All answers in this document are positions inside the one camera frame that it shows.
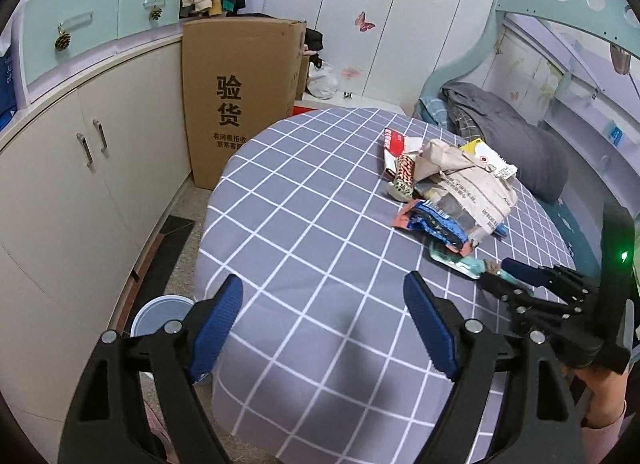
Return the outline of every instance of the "white plastic bag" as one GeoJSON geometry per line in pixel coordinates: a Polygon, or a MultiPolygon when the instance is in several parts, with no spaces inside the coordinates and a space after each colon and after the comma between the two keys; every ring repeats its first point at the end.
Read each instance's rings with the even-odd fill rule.
{"type": "Polygon", "coordinates": [[[334,74],[334,68],[323,62],[318,69],[314,64],[309,64],[309,79],[306,82],[308,91],[320,99],[331,99],[338,90],[338,77],[334,74]]]}

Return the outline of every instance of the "bolt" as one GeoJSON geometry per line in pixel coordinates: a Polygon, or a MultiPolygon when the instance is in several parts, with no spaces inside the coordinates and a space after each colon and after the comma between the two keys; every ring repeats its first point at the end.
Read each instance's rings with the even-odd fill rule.
{"type": "Polygon", "coordinates": [[[532,330],[529,333],[529,338],[536,345],[542,345],[546,341],[546,336],[539,330],[532,330]]]}
{"type": "Polygon", "coordinates": [[[177,319],[172,319],[164,324],[164,331],[167,334],[177,334],[182,329],[182,323],[177,319]]]}
{"type": "Polygon", "coordinates": [[[107,344],[113,343],[114,341],[116,341],[116,339],[118,339],[118,333],[114,330],[108,330],[102,333],[102,336],[100,336],[100,340],[102,341],[102,343],[107,344]]]}
{"type": "Polygon", "coordinates": [[[482,322],[478,321],[477,319],[468,319],[465,322],[465,329],[474,334],[478,334],[479,332],[482,332],[482,322]]]}

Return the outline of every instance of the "gray pillow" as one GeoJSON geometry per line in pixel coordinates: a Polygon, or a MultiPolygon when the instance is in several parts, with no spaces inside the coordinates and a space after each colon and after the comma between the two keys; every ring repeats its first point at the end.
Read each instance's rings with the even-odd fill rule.
{"type": "Polygon", "coordinates": [[[546,202],[558,200],[569,177],[569,165],[555,137],[472,83],[449,82],[442,92],[450,106],[460,107],[475,121],[487,145],[518,167],[517,178],[533,195],[546,202]]]}

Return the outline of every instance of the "mint green drawer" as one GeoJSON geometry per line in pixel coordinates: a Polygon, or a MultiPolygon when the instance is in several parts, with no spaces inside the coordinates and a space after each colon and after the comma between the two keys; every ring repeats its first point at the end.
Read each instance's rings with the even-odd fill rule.
{"type": "Polygon", "coordinates": [[[118,0],[30,0],[24,5],[21,49],[27,83],[77,54],[118,38],[118,0]],[[58,26],[71,34],[57,51],[58,26]]]}
{"type": "Polygon", "coordinates": [[[180,18],[180,0],[120,0],[118,36],[128,37],[141,31],[175,24],[180,18]],[[150,18],[156,6],[162,10],[158,20],[150,18]]]}

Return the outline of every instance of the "mint green bed headboard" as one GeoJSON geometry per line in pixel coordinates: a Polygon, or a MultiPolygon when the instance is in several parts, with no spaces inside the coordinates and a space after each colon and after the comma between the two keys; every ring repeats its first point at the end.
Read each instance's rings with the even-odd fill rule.
{"type": "Polygon", "coordinates": [[[436,69],[425,82],[420,93],[422,118],[441,124],[442,117],[434,115],[433,110],[441,108],[434,105],[440,89],[450,80],[473,71],[489,56],[505,13],[564,24],[616,44],[640,58],[640,26],[626,0],[604,0],[604,7],[600,10],[592,9],[590,1],[594,0],[494,0],[484,32],[475,46],[451,64],[436,69]]]}

